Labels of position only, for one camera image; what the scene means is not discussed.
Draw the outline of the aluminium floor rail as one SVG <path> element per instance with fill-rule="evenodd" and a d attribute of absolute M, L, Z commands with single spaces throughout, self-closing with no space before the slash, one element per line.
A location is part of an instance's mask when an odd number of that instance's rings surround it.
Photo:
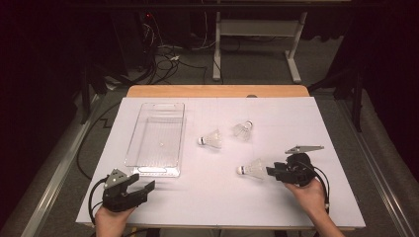
<path fill-rule="evenodd" d="M 384 172 L 379 167 L 376 157 L 369 148 L 365 137 L 355 127 L 348 105 L 345 101 L 337 101 L 337 106 L 357 139 L 358 145 L 362 150 L 367 169 L 376 186 L 377 192 L 379 193 L 386 211 L 391 217 L 391 220 L 394 223 L 394 226 L 397 229 L 400 237 L 418 237 L 418 235 L 413 230 L 411 223 L 407 219 L 405 212 L 402 210 L 398 197 L 390 187 Z"/>
<path fill-rule="evenodd" d="M 42 227 L 61 191 L 71 166 L 75 160 L 82 139 L 90 128 L 93 116 L 103 101 L 94 95 L 88 100 L 90 112 L 84 117 L 83 108 L 58 140 L 52 152 L 42 164 L 35 179 L 27 189 L 23 202 L 29 206 L 31 216 L 26 220 L 19 237 L 38 237 Z"/>

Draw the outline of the white metal desk frame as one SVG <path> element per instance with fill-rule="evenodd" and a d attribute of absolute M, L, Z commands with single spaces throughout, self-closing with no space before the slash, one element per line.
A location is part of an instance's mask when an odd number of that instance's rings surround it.
<path fill-rule="evenodd" d="M 214 54 L 212 63 L 212 79 L 221 79 L 221 51 L 220 40 L 223 36 L 229 37 L 280 37 L 292 38 L 293 45 L 284 52 L 289 71 L 296 84 L 301 83 L 301 78 L 294 60 L 294 55 L 305 26 L 306 12 L 299 15 L 298 20 L 271 21 L 271 20 L 236 20 L 223 19 L 220 13 L 215 18 Z"/>

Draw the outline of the clear plastic tray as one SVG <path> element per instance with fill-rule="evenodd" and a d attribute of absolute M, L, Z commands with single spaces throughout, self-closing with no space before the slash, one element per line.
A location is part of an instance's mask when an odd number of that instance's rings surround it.
<path fill-rule="evenodd" d="M 143 177 L 179 177 L 184 124 L 183 103 L 142 104 L 125 165 Z"/>

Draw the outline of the person's right hand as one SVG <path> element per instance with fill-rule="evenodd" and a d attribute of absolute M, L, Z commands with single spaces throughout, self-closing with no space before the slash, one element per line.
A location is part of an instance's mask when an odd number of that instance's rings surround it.
<path fill-rule="evenodd" d="M 285 187 L 292 192 L 299 205 L 306 212 L 307 215 L 320 215 L 326 212 L 325 210 L 325 194 L 322 185 L 316 179 L 304 187 L 299 187 L 293 184 L 285 184 Z"/>

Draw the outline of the white shuttlecock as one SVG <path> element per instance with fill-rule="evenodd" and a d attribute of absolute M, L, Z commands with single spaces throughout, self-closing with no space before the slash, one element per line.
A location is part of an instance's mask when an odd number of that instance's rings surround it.
<path fill-rule="evenodd" d="M 246 165 L 242 165 L 236 168 L 238 175 L 250 176 L 256 179 L 263 180 L 265 178 L 265 167 L 261 159 L 251 161 Z"/>
<path fill-rule="evenodd" d="M 198 144 L 220 149 L 222 146 L 221 134 L 218 129 L 198 138 Z"/>
<path fill-rule="evenodd" d="M 243 141 L 247 141 L 250 139 L 252 128 L 253 122 L 251 120 L 247 120 L 243 123 L 238 123 L 233 128 L 233 135 Z"/>

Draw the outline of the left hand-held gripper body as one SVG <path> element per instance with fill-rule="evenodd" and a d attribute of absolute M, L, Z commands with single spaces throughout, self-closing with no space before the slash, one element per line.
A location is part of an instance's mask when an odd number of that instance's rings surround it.
<path fill-rule="evenodd" d="M 114 169 L 107 178 L 103 191 L 103 207 L 112 212 L 121 212 L 138 207 L 147 202 L 147 194 L 140 190 L 129 193 L 126 184 L 129 175 L 119 169 Z"/>

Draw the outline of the black stand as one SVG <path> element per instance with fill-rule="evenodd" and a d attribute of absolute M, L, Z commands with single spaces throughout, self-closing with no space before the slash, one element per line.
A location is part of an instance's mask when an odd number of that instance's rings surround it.
<path fill-rule="evenodd" d="M 93 89 L 99 95 L 107 93 L 105 75 L 105 68 L 98 63 L 85 65 L 81 70 L 82 124 L 87 121 L 91 114 L 90 89 Z"/>
<path fill-rule="evenodd" d="M 320 88 L 333 88 L 333 96 L 337 100 L 352 100 L 351 121 L 355 129 L 361 132 L 361 108 L 363 94 L 362 71 L 357 66 L 349 66 L 339 72 L 327 75 L 324 79 L 310 85 L 308 92 Z"/>

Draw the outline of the person's grey trousers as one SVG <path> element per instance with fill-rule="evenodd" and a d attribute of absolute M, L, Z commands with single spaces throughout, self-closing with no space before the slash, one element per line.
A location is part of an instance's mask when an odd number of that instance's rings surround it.
<path fill-rule="evenodd" d="M 272 230 L 247 229 L 161 229 L 160 237 L 275 237 Z"/>

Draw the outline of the person's left hand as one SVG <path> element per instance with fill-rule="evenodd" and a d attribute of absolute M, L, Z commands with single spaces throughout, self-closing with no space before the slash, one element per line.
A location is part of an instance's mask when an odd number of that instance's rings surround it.
<path fill-rule="evenodd" d="M 134 208 L 112 212 L 101 206 L 95 214 L 96 237 L 121 237 Z"/>

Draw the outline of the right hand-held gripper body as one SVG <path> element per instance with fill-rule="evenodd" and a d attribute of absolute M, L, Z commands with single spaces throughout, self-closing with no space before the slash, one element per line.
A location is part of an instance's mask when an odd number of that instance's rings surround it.
<path fill-rule="evenodd" d="M 294 184 L 300 187 L 306 186 L 317 177 L 314 166 L 311 163 L 308 152 L 323 149 L 322 145 L 296 145 L 285 151 L 288 154 L 285 164 L 287 170 L 276 176 L 278 181 Z"/>

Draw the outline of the dark curtain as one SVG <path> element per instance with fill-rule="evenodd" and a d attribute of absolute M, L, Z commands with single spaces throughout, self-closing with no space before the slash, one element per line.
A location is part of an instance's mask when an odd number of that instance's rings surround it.
<path fill-rule="evenodd" d="M 77 65 L 59 0 L 0 0 L 0 228 L 73 119 Z"/>
<path fill-rule="evenodd" d="M 419 0 L 355 0 L 339 56 L 359 63 L 378 117 L 419 182 Z"/>

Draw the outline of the dark equipment box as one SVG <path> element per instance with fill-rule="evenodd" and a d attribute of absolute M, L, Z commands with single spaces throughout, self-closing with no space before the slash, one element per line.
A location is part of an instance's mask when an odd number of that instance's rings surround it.
<path fill-rule="evenodd" d="M 128 69 L 147 68 L 151 65 L 151 46 L 146 41 L 141 14 L 117 12 L 112 14 L 125 66 Z"/>

